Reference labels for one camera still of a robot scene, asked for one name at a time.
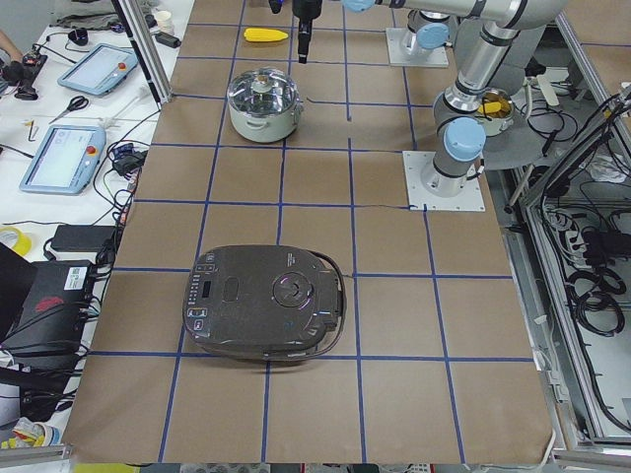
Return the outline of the person's hand black glove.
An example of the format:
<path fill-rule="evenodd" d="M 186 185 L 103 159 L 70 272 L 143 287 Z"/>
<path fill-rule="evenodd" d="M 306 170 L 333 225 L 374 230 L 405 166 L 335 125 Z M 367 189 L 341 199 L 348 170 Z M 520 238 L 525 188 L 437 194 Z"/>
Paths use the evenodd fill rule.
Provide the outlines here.
<path fill-rule="evenodd" d="M 21 62 L 11 61 L 1 67 L 1 75 L 10 86 L 18 85 L 25 77 L 24 67 Z"/>

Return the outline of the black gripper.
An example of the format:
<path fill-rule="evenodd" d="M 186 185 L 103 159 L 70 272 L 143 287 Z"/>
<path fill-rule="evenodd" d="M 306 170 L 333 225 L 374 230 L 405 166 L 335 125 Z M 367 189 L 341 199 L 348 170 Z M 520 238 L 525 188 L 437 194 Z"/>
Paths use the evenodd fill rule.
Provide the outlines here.
<path fill-rule="evenodd" d="M 310 43 L 312 39 L 312 21 L 321 14 L 322 0 L 293 0 L 292 12 L 299 19 L 298 26 L 298 60 L 301 64 L 308 62 Z"/>

